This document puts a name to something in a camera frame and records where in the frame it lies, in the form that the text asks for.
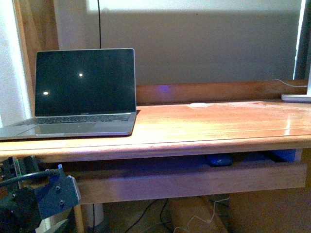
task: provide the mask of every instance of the desk surface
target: desk surface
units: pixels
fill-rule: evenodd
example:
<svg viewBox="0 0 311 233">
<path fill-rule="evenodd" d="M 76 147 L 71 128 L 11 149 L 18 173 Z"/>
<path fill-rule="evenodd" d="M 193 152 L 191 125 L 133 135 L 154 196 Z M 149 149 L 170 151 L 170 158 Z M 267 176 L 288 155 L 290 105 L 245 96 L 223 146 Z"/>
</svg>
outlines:
<svg viewBox="0 0 311 233">
<path fill-rule="evenodd" d="M 0 142 L 0 158 L 49 163 L 309 147 L 311 105 L 269 100 L 141 106 L 131 136 Z"/>
</svg>

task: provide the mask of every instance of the wooden board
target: wooden board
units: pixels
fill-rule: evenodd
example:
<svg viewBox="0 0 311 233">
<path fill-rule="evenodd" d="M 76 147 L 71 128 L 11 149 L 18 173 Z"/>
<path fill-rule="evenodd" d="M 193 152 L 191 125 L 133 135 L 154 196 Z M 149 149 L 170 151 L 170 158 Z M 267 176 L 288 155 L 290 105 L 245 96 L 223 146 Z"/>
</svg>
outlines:
<svg viewBox="0 0 311 233">
<path fill-rule="evenodd" d="M 308 85 L 308 80 L 286 81 L 291 85 Z M 280 99 L 282 94 L 306 94 L 305 87 L 296 88 L 280 81 L 194 83 L 145 85 L 137 87 L 139 105 L 191 103 L 200 101 L 237 101 Z"/>
<path fill-rule="evenodd" d="M 77 179 L 81 204 L 88 204 L 304 187 L 307 170 L 301 162 L 158 167 L 139 162 L 134 168 L 67 172 Z"/>
<path fill-rule="evenodd" d="M 302 161 L 309 167 L 304 188 L 230 195 L 232 232 L 311 232 L 311 149 L 303 151 Z"/>
<path fill-rule="evenodd" d="M 0 159 L 91 161 L 311 147 L 311 105 L 243 101 L 141 106 L 128 137 L 0 142 Z"/>
</svg>

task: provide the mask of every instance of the wooden desk drawer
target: wooden desk drawer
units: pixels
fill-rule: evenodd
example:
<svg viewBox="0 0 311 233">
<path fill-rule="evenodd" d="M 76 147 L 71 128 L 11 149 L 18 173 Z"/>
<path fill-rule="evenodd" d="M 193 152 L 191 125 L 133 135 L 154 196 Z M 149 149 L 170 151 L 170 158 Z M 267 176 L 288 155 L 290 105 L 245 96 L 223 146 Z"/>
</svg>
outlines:
<svg viewBox="0 0 311 233">
<path fill-rule="evenodd" d="M 64 167 L 78 181 L 81 204 L 305 186 L 307 165 L 299 161 L 226 167 L 209 167 L 203 161 L 203 156 L 180 156 L 89 162 L 81 171 L 78 163 Z"/>
</svg>

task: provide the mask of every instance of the white wall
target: white wall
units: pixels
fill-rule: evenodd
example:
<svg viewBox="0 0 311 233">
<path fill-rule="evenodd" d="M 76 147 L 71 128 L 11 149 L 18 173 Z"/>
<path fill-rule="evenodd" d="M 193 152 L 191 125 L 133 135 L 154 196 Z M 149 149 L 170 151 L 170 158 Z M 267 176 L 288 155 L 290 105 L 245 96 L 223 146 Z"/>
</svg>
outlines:
<svg viewBox="0 0 311 233">
<path fill-rule="evenodd" d="M 0 127 L 31 116 L 11 0 L 0 1 Z"/>
<path fill-rule="evenodd" d="M 135 49 L 137 84 L 289 80 L 300 4 L 100 0 L 102 48 Z M 97 0 L 54 5 L 60 49 L 99 47 Z"/>
</svg>

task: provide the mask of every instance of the white cable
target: white cable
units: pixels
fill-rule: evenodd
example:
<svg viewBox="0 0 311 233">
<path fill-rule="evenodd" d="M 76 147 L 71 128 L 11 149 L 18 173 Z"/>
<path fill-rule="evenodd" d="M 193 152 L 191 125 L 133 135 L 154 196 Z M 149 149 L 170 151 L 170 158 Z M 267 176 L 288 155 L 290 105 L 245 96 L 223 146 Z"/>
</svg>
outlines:
<svg viewBox="0 0 311 233">
<path fill-rule="evenodd" d="M 177 229 L 181 229 L 181 230 L 183 230 L 183 231 L 186 231 L 186 232 L 188 232 L 188 233 L 191 233 L 189 224 L 190 224 L 191 221 L 192 221 L 193 219 L 195 219 L 195 218 L 201 220 L 202 222 L 205 222 L 205 223 L 207 223 L 207 224 L 210 224 L 210 223 L 212 222 L 212 220 L 214 219 L 214 217 L 215 217 L 216 203 L 217 203 L 217 202 L 224 201 L 224 200 L 229 200 L 229 199 L 230 199 L 230 197 L 228 197 L 228 198 L 226 198 L 226 199 L 222 199 L 222 200 L 217 200 L 217 201 L 214 202 L 213 215 L 212 215 L 212 217 L 210 218 L 210 220 L 205 221 L 205 220 L 201 219 L 200 217 L 198 217 L 197 215 L 194 215 L 194 216 L 190 219 L 190 221 L 187 223 L 187 228 L 188 228 L 188 229 L 176 227 L 176 228 L 174 229 L 174 232 L 173 232 L 173 233 L 175 233 L 175 231 L 176 231 Z"/>
<path fill-rule="evenodd" d="M 274 80 L 280 81 L 281 83 L 283 83 L 283 84 L 285 84 L 285 85 L 287 85 L 287 86 L 291 86 L 291 87 L 308 87 L 308 86 L 295 86 L 295 85 L 291 85 L 291 84 L 288 84 L 288 83 L 286 83 L 286 82 L 283 82 L 283 81 L 280 80 L 280 79 L 274 79 Z"/>
</svg>

